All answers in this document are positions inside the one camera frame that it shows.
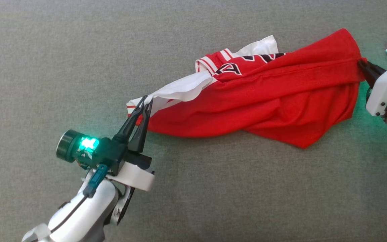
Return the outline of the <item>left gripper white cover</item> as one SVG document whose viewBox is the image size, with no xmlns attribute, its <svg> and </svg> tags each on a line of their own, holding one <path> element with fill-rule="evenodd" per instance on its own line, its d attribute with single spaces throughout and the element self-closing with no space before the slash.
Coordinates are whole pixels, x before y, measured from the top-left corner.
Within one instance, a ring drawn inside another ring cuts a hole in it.
<svg viewBox="0 0 387 242">
<path fill-rule="evenodd" d="M 150 100 L 148 104 L 144 104 L 146 98 L 147 95 L 141 98 L 123 126 L 113 136 L 113 141 L 119 144 L 127 144 L 128 150 L 120 162 L 119 173 L 112 176 L 108 172 L 104 178 L 104 180 L 108 179 L 143 191 L 149 191 L 155 180 L 155 175 L 149 171 L 152 158 L 142 154 L 153 106 L 153 100 Z M 128 143 L 140 115 L 142 120 Z M 69 163 L 77 163 L 82 169 L 95 171 L 95 166 L 102 164 L 101 148 L 99 146 L 102 139 L 68 130 L 60 138 L 56 155 Z"/>
</svg>

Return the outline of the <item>large grey sofa seat cushion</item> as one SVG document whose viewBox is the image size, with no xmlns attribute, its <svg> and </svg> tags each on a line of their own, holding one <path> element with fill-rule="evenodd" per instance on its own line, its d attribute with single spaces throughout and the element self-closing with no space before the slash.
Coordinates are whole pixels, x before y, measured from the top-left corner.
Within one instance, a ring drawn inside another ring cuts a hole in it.
<svg viewBox="0 0 387 242">
<path fill-rule="evenodd" d="M 55 155 L 69 129 L 112 137 L 126 103 L 195 60 L 274 35 L 296 51 L 345 28 L 387 68 L 387 0 L 0 0 L 0 242 L 21 242 L 86 171 Z M 148 133 L 151 191 L 106 242 L 387 242 L 387 125 L 364 108 L 303 150 L 237 132 Z"/>
</svg>

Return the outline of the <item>red and white jersey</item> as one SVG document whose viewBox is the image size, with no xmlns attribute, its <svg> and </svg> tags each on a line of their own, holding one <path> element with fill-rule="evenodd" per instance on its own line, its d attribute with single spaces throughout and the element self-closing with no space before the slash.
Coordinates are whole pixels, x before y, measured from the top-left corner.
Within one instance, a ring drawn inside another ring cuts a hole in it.
<svg viewBox="0 0 387 242">
<path fill-rule="evenodd" d="M 352 118 L 365 81 L 359 60 L 367 61 L 346 29 L 288 53 L 271 35 L 207 54 L 194 74 L 147 96 L 148 129 L 193 138 L 244 130 L 305 149 Z"/>
</svg>

